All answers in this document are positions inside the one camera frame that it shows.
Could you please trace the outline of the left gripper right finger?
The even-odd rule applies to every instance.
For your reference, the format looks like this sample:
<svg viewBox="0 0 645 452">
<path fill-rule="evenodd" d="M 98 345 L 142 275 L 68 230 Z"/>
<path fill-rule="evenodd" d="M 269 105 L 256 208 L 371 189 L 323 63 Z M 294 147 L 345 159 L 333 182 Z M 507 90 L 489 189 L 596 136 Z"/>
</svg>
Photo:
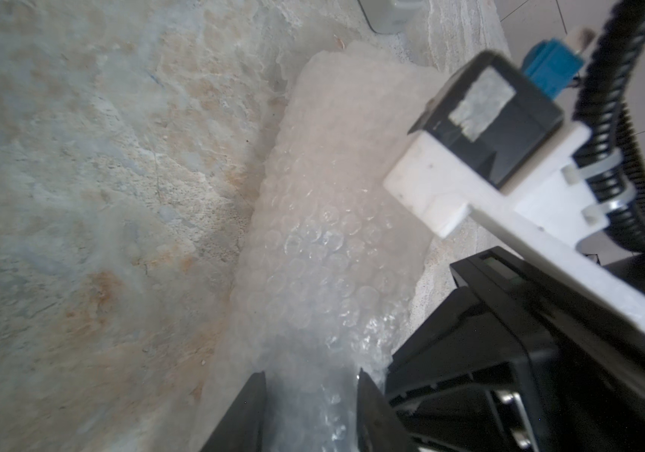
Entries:
<svg viewBox="0 0 645 452">
<path fill-rule="evenodd" d="M 384 395 L 363 369 L 358 373 L 356 441 L 360 452 L 419 451 Z"/>
</svg>

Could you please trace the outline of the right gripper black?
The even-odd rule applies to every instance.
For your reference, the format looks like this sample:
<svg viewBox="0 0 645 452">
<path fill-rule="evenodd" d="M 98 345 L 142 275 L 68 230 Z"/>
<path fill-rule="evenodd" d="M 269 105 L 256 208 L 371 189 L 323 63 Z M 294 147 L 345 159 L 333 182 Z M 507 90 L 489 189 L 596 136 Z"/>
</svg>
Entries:
<svg viewBox="0 0 645 452">
<path fill-rule="evenodd" d="M 386 396 L 435 451 L 645 451 L 645 334 L 496 247 L 394 353 Z M 603 269 L 645 294 L 645 254 Z"/>
</svg>

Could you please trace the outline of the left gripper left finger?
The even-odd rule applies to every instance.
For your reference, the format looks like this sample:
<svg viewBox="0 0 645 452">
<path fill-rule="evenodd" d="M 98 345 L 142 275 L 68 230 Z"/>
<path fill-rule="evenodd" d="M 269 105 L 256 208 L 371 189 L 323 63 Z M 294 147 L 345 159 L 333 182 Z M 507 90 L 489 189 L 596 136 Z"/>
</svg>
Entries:
<svg viewBox="0 0 645 452">
<path fill-rule="evenodd" d="M 200 452 L 262 451 L 266 406 L 265 373 L 253 373 Z"/>
</svg>

